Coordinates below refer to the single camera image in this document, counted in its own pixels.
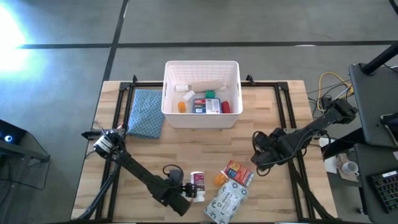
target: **blue cloth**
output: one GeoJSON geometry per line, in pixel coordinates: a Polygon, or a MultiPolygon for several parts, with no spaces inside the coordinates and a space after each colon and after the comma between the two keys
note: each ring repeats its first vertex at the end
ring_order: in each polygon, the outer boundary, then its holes
{"type": "Polygon", "coordinates": [[[136,90],[127,133],[142,139],[160,138],[164,120],[161,107],[161,91],[136,90]]]}

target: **bottle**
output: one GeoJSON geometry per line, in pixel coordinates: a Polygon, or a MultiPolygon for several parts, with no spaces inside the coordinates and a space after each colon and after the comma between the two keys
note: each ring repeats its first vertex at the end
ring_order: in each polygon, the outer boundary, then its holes
{"type": "Polygon", "coordinates": [[[204,202],[205,201],[205,173],[195,171],[191,173],[191,184],[197,185],[197,197],[193,199],[193,202],[204,202]]]}

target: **white plastic bin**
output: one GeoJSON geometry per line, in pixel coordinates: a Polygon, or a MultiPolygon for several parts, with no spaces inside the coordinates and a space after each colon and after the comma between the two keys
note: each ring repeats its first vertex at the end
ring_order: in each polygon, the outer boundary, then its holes
{"type": "MultiPolygon", "coordinates": [[[[196,93],[185,106],[192,112],[194,98],[204,98],[196,93]]],[[[166,63],[162,96],[162,112],[174,128],[230,128],[243,111],[239,65],[234,61],[169,61],[166,63]],[[176,92],[176,85],[191,85],[202,81],[219,80],[226,90],[216,91],[220,103],[228,101],[230,114],[179,113],[178,103],[186,92],[176,92]]]]}

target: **concrete floor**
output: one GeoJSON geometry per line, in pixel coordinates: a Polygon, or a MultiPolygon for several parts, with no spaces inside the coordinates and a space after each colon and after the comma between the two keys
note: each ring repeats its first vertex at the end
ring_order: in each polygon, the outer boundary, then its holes
{"type": "MultiPolygon", "coordinates": [[[[87,145],[80,133],[91,126],[109,55],[109,49],[11,50],[8,43],[109,44],[121,5],[122,0],[0,0],[0,17],[8,24],[0,36],[0,119],[30,131],[52,160],[46,188],[21,187],[8,223],[70,218],[87,145]]],[[[397,20],[386,0],[130,0],[119,42],[395,40],[397,20]]],[[[368,62],[387,47],[118,49],[109,79],[130,80],[135,74],[139,80],[162,80],[168,60],[235,60],[242,78],[304,80],[313,91],[323,72],[349,79],[349,64],[368,62]]],[[[323,86],[337,82],[325,77],[323,86]]],[[[353,97],[349,100],[355,104],[353,97]]],[[[357,127],[358,120],[336,125],[330,135],[340,137],[357,127]]],[[[45,166],[34,172],[42,175],[45,166]]],[[[25,181],[41,186],[43,180],[27,175],[25,181]]],[[[340,218],[369,221],[355,213],[360,206],[356,188],[333,178],[331,186],[340,218]]]]}

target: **wooden tabletop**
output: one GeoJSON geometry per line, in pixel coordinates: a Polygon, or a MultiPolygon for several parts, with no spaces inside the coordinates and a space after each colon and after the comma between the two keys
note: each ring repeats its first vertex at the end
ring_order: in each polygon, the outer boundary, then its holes
{"type": "MultiPolygon", "coordinates": [[[[299,128],[312,121],[303,81],[287,81],[294,115],[299,128]]],[[[104,82],[95,123],[111,128],[120,82],[104,82]]],[[[231,129],[174,129],[165,120],[160,139],[146,140],[126,137],[126,147],[132,157],[155,175],[164,177],[163,166],[179,165],[184,183],[189,173],[205,172],[206,201],[192,203],[188,212],[180,217],[170,207],[163,207],[151,196],[146,186],[125,169],[121,170],[118,196],[114,209],[114,222],[210,222],[203,209],[215,196],[218,188],[214,177],[233,159],[256,170],[250,158],[253,155],[251,136],[255,131],[271,133],[280,126],[274,89],[271,87],[242,87],[243,113],[231,129]]],[[[287,108],[284,102],[287,124],[287,108]]],[[[122,123],[124,108],[121,109],[122,123]]],[[[90,142],[87,151],[92,151],[90,142]]],[[[309,147],[304,157],[310,188],[326,210],[336,216],[330,185],[318,147],[309,147]]],[[[72,218],[81,215],[98,193],[103,175],[104,159],[91,154],[85,160],[80,184],[73,207],[72,218]]],[[[274,166],[265,177],[257,174],[248,187],[248,198],[242,203],[232,222],[293,222],[297,220],[287,164],[274,166]]],[[[303,193],[300,198],[306,214],[303,193]]],[[[106,197],[104,214],[108,211],[106,197]]]]}

